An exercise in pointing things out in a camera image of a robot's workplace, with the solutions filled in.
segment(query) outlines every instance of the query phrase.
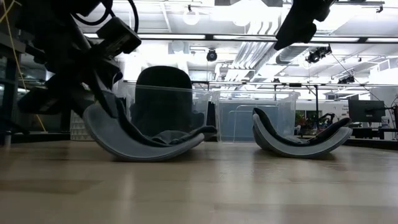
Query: ceiling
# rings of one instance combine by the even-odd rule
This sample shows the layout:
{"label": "ceiling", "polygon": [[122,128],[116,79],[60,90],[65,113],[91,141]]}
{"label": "ceiling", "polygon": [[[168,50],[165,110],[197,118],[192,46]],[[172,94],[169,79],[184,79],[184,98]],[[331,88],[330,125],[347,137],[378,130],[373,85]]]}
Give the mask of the ceiling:
{"label": "ceiling", "polygon": [[[283,9],[266,7],[260,0],[242,0],[232,6],[214,6],[214,0],[206,1],[135,1],[139,11],[139,33],[175,33],[175,34],[275,34],[280,23],[283,21],[289,6]],[[185,15],[188,11],[187,5],[192,5],[192,10],[198,13],[198,17]],[[386,1],[384,10],[376,13],[378,6],[336,6],[331,8],[329,17],[323,23],[318,23],[321,35],[347,35],[347,36],[396,36],[398,37],[398,3]],[[134,16],[127,1],[114,1],[113,11],[127,25],[133,26]],[[99,19],[104,12],[102,6],[97,7],[89,17],[88,21]],[[189,25],[184,17],[191,16],[198,19],[195,25]],[[245,26],[248,18],[252,20]],[[86,26],[78,22],[82,31],[86,34],[96,32],[102,25]],[[243,51],[242,42],[216,42],[216,41],[184,41],[184,56],[178,56],[172,50],[171,40],[143,41],[137,52],[141,61],[146,66],[170,65],[178,67],[181,62],[186,64],[188,70],[207,70],[217,73],[218,64],[233,64],[239,54],[246,54],[243,58],[251,58],[250,55],[261,54],[257,60],[253,58],[256,66],[256,77],[269,81],[274,76],[295,82],[316,81],[321,78],[338,78],[346,74],[346,70],[353,70],[358,78],[367,77],[369,69],[380,62],[391,57],[398,57],[398,45],[392,44],[331,44],[333,55],[327,56],[320,62],[308,65],[304,62],[308,48],[302,54],[296,56],[287,65],[276,65],[275,55],[279,52],[270,53],[268,50],[261,52],[260,44],[251,45],[250,50]],[[207,62],[208,49],[216,49],[218,59],[215,62]],[[23,56],[22,64],[30,68],[43,68],[37,65],[30,57]]]}

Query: security camera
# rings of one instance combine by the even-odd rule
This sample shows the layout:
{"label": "security camera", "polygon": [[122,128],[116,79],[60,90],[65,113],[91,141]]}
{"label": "security camera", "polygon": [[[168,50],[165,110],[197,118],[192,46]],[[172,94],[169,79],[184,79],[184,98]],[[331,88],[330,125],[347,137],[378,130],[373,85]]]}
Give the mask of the security camera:
{"label": "security camera", "polygon": [[217,60],[217,53],[215,49],[210,49],[209,52],[207,53],[207,61],[208,62],[214,62]]}

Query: desk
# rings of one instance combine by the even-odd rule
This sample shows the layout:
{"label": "desk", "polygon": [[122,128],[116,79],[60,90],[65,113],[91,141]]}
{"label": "desk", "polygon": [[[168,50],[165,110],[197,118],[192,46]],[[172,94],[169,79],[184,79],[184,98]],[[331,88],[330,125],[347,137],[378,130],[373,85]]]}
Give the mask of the desk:
{"label": "desk", "polygon": [[355,138],[379,138],[384,139],[384,133],[395,132],[398,133],[398,129],[394,128],[351,128],[353,130],[353,136]]}

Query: curved rocker cushion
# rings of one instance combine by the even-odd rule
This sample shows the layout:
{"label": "curved rocker cushion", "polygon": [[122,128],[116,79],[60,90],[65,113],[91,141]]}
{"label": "curved rocker cushion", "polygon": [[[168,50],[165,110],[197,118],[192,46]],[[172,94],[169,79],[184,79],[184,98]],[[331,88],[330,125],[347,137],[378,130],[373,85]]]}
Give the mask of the curved rocker cushion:
{"label": "curved rocker cushion", "polygon": [[287,157],[311,158],[336,149],[351,136],[352,129],[344,127],[350,122],[349,118],[344,118],[316,137],[303,140],[294,136],[280,136],[265,112],[258,108],[253,109],[253,134],[257,145]]}
{"label": "curved rocker cushion", "polygon": [[157,162],[171,159],[199,145],[207,136],[216,133],[214,127],[203,127],[168,144],[149,139],[131,124],[124,114],[123,104],[117,100],[119,118],[111,118],[100,105],[91,105],[83,113],[83,120],[91,137],[118,159],[131,162]]}

